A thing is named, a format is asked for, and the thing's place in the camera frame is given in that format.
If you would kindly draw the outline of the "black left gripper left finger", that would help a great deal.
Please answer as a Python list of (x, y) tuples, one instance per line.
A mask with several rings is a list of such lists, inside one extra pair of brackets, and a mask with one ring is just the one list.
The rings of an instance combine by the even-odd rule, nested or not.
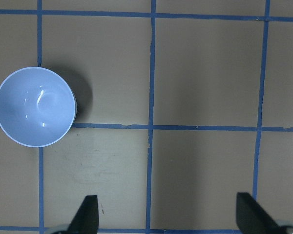
[(47, 234), (96, 234), (99, 229), (97, 195), (87, 195), (69, 224), (46, 230)]

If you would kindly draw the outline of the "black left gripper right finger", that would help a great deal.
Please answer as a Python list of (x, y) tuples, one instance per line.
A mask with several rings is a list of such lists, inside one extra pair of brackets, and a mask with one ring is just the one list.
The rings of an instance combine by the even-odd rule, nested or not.
[(247, 192), (236, 194), (235, 220), (243, 234), (293, 234), (293, 225), (278, 224)]

